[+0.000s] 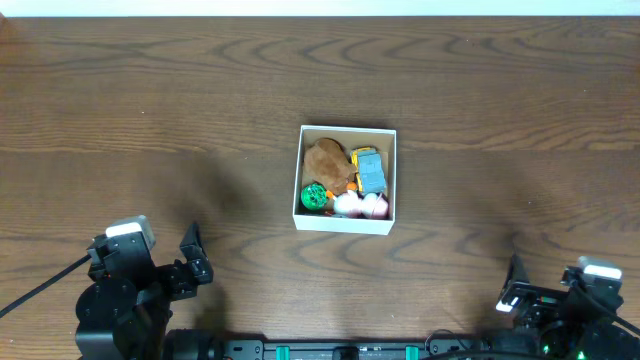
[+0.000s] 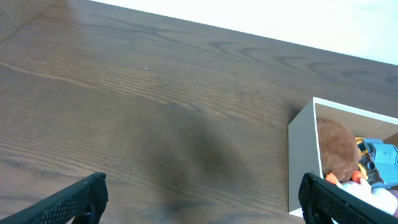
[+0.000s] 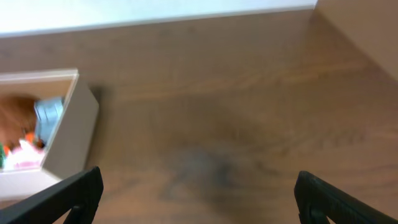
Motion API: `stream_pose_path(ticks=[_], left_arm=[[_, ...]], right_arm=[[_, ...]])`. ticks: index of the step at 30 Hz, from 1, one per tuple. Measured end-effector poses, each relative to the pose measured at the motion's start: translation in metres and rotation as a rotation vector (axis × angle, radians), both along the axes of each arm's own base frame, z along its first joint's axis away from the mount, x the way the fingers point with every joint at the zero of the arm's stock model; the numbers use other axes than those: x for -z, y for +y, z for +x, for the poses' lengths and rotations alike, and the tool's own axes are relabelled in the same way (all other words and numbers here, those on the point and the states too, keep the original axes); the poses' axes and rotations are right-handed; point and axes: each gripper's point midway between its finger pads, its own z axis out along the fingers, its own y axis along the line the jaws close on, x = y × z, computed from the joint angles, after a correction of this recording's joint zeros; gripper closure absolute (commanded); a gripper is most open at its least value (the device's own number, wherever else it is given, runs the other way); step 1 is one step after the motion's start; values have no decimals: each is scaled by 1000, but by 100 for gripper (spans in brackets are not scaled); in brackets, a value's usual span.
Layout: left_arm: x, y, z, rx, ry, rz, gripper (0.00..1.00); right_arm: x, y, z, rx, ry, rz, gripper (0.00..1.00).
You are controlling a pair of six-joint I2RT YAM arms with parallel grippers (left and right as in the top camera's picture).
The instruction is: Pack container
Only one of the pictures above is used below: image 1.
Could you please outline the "green round spinner toy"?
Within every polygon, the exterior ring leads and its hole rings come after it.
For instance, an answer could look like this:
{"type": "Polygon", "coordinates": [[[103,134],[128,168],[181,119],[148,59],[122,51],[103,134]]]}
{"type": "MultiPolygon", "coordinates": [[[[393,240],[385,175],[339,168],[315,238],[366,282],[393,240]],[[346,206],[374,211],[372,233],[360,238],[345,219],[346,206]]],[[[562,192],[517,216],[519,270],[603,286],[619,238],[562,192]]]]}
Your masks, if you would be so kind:
{"type": "Polygon", "coordinates": [[[327,190],[319,183],[304,187],[300,195],[303,206],[311,211],[321,210],[329,201],[327,190]]]}

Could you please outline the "brown plush toy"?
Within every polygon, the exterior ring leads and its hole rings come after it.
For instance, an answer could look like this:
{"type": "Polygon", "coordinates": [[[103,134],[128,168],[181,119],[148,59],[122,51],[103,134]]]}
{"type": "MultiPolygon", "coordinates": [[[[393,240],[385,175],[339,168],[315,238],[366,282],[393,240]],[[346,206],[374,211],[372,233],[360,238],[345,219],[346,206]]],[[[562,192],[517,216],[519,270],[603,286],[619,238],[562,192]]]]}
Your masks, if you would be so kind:
{"type": "Polygon", "coordinates": [[[311,179],[334,195],[345,193],[357,172],[340,144],[330,138],[317,140],[305,151],[303,166],[311,179]]]}

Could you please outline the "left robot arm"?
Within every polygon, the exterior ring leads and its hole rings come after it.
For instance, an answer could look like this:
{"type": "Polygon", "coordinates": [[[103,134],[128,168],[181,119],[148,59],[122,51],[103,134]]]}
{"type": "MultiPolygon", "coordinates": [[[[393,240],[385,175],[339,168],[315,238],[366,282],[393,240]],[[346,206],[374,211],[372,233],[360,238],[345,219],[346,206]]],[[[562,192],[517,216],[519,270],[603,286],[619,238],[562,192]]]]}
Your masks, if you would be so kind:
{"type": "Polygon", "coordinates": [[[83,359],[217,359],[213,336],[195,329],[168,330],[171,304],[197,295],[214,271],[192,223],[179,244],[183,261],[157,266],[148,219],[118,221],[87,249],[93,284],[79,297],[76,345],[83,359]]]}

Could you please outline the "yellow grey toy car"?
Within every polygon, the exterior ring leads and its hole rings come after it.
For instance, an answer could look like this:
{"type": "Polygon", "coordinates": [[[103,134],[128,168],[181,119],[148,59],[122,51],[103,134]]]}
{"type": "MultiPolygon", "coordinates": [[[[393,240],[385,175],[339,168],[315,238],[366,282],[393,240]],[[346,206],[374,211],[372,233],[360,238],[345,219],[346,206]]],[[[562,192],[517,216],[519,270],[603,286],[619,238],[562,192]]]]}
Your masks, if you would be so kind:
{"type": "Polygon", "coordinates": [[[373,147],[361,147],[352,150],[350,156],[356,166],[358,191],[364,194],[384,192],[387,182],[380,153],[373,147]]]}

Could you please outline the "pig face rattle drum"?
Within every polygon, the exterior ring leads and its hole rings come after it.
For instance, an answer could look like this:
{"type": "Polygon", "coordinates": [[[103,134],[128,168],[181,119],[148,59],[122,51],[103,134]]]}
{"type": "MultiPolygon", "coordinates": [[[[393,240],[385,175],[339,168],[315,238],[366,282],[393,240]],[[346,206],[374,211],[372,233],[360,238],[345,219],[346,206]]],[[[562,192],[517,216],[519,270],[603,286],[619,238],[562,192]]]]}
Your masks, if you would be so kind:
{"type": "Polygon", "coordinates": [[[333,211],[325,211],[324,212],[324,216],[328,216],[328,217],[333,217],[333,218],[349,218],[348,215],[344,215],[344,214],[340,214],[340,213],[335,213],[333,211]]]}

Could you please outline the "pink white duck figure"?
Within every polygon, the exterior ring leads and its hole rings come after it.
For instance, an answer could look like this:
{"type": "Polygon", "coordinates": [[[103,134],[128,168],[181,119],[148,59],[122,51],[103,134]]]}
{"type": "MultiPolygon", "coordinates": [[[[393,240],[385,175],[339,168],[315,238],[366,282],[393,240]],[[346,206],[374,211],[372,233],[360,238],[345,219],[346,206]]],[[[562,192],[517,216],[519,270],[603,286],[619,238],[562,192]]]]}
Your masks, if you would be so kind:
{"type": "Polygon", "coordinates": [[[347,190],[336,196],[327,191],[332,201],[332,211],[348,215],[349,218],[364,217],[366,219],[385,220],[388,217],[390,205],[382,193],[368,193],[360,197],[357,192],[347,190]]]}

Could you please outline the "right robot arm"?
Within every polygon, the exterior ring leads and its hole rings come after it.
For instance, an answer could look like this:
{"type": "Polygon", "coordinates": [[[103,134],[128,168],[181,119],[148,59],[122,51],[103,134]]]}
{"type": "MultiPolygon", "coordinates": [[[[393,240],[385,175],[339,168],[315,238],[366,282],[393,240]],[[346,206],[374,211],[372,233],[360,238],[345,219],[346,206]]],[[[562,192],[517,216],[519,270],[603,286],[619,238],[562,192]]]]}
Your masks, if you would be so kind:
{"type": "Polygon", "coordinates": [[[513,327],[488,336],[488,349],[545,359],[637,359],[639,329],[617,310],[623,272],[613,263],[581,256],[564,269],[565,291],[533,285],[513,255],[496,309],[513,327]]]}

